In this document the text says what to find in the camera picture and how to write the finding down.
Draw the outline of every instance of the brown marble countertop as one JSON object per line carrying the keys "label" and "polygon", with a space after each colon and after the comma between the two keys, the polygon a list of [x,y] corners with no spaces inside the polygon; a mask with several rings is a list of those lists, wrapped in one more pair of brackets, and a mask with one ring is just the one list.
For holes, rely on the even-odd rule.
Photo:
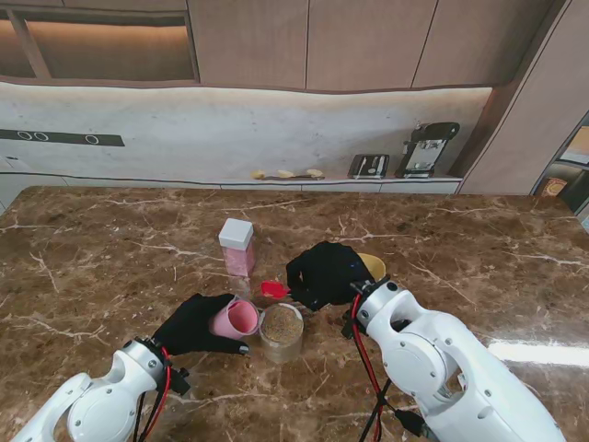
{"label": "brown marble countertop", "polygon": [[[250,281],[226,274],[216,235],[229,216],[256,229]],[[589,236],[559,200],[77,188],[30,188],[0,217],[0,434],[13,436],[72,375],[104,375],[116,349],[196,292],[251,289],[264,307],[260,281],[285,281],[284,265],[325,239],[381,257],[424,307],[485,344],[529,345],[518,356],[537,361],[509,367],[569,442],[586,440],[589,357],[533,351],[589,347]],[[304,310],[302,357],[283,366],[256,352],[176,358],[193,388],[171,396],[150,440],[358,440],[374,397],[340,336],[343,311]],[[389,398],[413,407],[394,388]],[[383,440],[417,440],[385,423]]]}

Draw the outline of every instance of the clear jar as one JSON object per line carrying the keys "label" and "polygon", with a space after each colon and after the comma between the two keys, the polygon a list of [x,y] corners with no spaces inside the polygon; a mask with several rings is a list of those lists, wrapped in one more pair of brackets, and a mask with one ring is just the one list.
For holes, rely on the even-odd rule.
{"label": "clear jar", "polygon": [[303,327],[301,327],[301,333],[293,339],[289,343],[277,343],[272,339],[268,338],[261,327],[264,323],[264,319],[266,318],[266,314],[272,309],[277,307],[287,307],[293,310],[296,313],[296,317],[303,322],[303,316],[301,312],[298,311],[295,307],[291,306],[290,304],[274,304],[271,307],[268,307],[264,310],[264,312],[260,316],[260,338],[261,338],[261,348],[264,352],[264,355],[270,359],[272,362],[276,364],[284,364],[286,362],[294,361],[299,355],[301,355],[301,348],[303,347],[303,331],[305,329],[305,323],[303,322]]}

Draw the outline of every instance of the pink container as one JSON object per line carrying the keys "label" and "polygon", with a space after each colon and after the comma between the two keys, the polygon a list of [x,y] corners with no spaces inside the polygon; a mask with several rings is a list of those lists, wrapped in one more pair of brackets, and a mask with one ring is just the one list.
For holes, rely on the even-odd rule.
{"label": "pink container", "polygon": [[219,234],[225,266],[229,274],[249,277],[256,259],[252,237],[254,226],[249,221],[228,218]]}
{"label": "pink container", "polygon": [[229,274],[250,276],[254,270],[256,259],[254,258],[254,245],[251,241],[245,250],[223,247],[223,256]]}
{"label": "pink container", "polygon": [[259,322],[260,314],[256,307],[251,302],[236,297],[214,315],[209,331],[217,336],[241,339],[255,333]]}

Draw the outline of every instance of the red cable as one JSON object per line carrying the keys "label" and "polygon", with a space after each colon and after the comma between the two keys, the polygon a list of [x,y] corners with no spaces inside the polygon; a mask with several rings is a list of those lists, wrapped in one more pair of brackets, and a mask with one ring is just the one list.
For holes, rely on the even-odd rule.
{"label": "red cable", "polygon": [[[164,357],[166,358],[166,362],[168,362],[169,355],[167,354],[166,347],[162,347],[162,353],[164,354]],[[156,411],[156,415],[154,416],[154,420],[151,421],[149,428],[147,428],[147,431],[145,432],[144,439],[147,439],[147,437],[149,436],[149,433],[151,433],[151,430],[156,425],[157,417],[159,416],[162,409],[164,408],[164,404],[166,403],[167,391],[169,390],[169,383],[170,383],[171,379],[172,379],[171,368],[170,368],[169,364],[167,364],[167,366],[166,366],[166,386],[164,387],[164,395],[162,396],[162,401],[159,403],[159,407],[157,407],[157,411]]]}
{"label": "red cable", "polygon": [[[376,380],[376,374],[370,363],[370,358],[368,357],[368,353],[364,348],[364,344],[362,343],[362,336],[360,335],[360,330],[358,329],[358,324],[355,322],[356,313],[358,311],[358,304],[360,302],[360,295],[357,295],[355,300],[353,301],[352,305],[352,331],[354,335],[354,340],[358,343],[358,348],[360,348],[360,357],[363,359],[364,363],[366,364],[368,377],[370,378],[370,382],[372,383],[373,388],[375,389],[376,396],[380,394],[380,386],[378,385],[378,380]],[[382,428],[380,427],[380,418],[383,412],[383,407],[381,406],[378,409],[378,419],[376,420],[376,430],[373,435],[373,442],[378,440],[378,435],[382,432]]]}

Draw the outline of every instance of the yellow bowl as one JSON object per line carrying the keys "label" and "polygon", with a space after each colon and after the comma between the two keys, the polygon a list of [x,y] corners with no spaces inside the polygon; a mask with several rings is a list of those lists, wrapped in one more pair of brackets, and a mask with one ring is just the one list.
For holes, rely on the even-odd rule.
{"label": "yellow bowl", "polygon": [[362,259],[362,262],[368,269],[368,272],[375,278],[375,281],[380,281],[387,274],[387,267],[380,258],[374,255],[367,255],[366,253],[358,253],[358,256]]}

